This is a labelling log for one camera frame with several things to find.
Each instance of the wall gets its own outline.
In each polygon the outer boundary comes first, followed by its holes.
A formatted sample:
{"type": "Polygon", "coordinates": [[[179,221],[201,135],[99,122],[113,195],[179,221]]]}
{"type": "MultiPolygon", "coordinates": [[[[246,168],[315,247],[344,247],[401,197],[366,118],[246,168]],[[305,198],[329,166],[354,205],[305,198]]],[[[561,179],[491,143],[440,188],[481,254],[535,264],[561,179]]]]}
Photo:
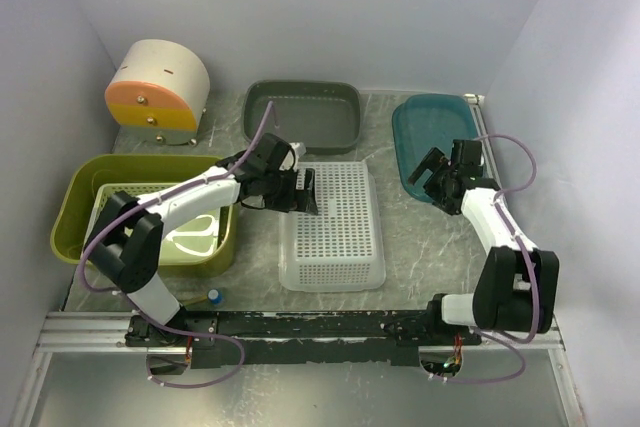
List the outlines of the wall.
{"type": "Polygon", "coordinates": [[[72,267],[49,232],[74,170],[109,150],[113,64],[74,0],[0,0],[0,425],[72,267]]]}
{"type": "Polygon", "coordinates": [[[119,64],[148,37],[202,57],[217,88],[268,78],[488,90],[537,0],[80,0],[119,64]]]}
{"type": "MultiPolygon", "coordinates": [[[[510,205],[561,259],[557,317],[591,426],[640,420],[640,0],[540,0],[487,96],[538,156],[510,205]]],[[[529,169],[500,144],[503,181],[529,169]]]]}

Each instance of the olive green container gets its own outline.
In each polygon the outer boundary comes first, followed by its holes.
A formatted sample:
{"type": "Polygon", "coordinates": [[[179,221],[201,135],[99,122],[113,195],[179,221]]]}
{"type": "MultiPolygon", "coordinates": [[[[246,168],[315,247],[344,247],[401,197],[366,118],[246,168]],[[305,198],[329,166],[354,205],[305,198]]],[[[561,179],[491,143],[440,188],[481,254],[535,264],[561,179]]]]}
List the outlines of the olive green container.
{"type": "MultiPolygon", "coordinates": [[[[98,189],[104,184],[178,183],[201,174],[219,157],[202,155],[109,154],[95,157],[74,174],[51,232],[51,249],[68,263],[80,260],[91,211],[98,189]]],[[[218,248],[209,257],[190,265],[161,265],[161,275],[213,277],[226,271],[235,253],[238,207],[220,212],[218,248]]]]}

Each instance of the dark gray plastic tray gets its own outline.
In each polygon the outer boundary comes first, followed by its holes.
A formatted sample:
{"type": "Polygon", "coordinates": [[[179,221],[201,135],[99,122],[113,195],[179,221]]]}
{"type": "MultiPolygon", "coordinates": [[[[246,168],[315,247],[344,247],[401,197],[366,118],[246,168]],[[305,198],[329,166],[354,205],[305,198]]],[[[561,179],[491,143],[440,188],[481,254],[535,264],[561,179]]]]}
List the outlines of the dark gray plastic tray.
{"type": "Polygon", "coordinates": [[[360,137],[360,94],[335,82],[265,80],[253,84],[243,109],[243,133],[251,139],[273,100],[280,129],[273,116],[265,132],[287,142],[304,142],[310,154],[336,155],[352,150],[360,137]]]}

